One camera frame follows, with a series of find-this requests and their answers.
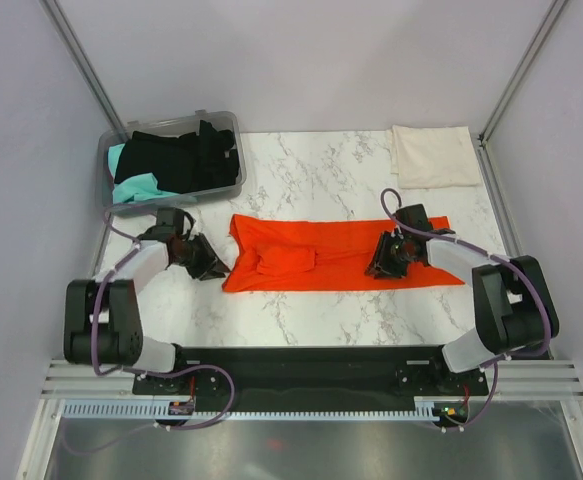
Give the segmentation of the orange t-shirt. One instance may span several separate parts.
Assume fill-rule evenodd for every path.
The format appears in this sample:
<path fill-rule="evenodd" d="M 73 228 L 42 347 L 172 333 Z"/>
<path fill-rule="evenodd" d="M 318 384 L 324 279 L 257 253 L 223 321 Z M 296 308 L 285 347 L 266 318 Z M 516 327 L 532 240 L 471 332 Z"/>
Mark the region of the orange t-shirt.
<path fill-rule="evenodd" d="M 238 246 L 226 293 L 349 292 L 460 285 L 453 275 L 420 263 L 402 279 L 365 274 L 386 220 L 340 222 L 276 221 L 235 214 L 230 235 Z"/>

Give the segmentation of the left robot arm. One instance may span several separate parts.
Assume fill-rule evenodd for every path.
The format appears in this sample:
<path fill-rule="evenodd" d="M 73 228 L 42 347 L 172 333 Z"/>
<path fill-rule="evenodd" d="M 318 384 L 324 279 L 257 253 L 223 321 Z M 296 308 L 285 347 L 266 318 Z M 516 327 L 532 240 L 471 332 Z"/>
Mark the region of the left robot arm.
<path fill-rule="evenodd" d="M 134 237 L 130 250 L 112 267 L 68 284 L 63 330 L 67 362 L 89 365 L 97 376 L 116 370 L 155 376 L 169 393 L 187 388 L 191 371 L 178 361 L 179 346 L 144 334 L 138 294 L 171 266 L 184 268 L 197 281 L 223 279 L 230 273 L 194 226 L 188 212 L 160 208 L 155 224 Z"/>

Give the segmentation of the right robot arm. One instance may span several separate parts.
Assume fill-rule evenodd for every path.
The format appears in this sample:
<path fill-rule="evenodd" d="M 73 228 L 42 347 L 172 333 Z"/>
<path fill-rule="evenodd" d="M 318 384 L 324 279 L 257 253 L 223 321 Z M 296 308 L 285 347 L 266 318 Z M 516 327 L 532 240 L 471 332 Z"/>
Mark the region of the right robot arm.
<path fill-rule="evenodd" d="M 507 355 L 539 356 L 559 333 L 559 320 L 543 271 L 532 256 L 491 254 L 463 241 L 449 228 L 436 228 L 421 204 L 390 215 L 392 231 L 380 235 L 366 269 L 374 279 L 422 282 L 444 273 L 472 289 L 474 327 L 441 348 L 429 368 L 438 392 L 454 392 L 465 372 Z"/>

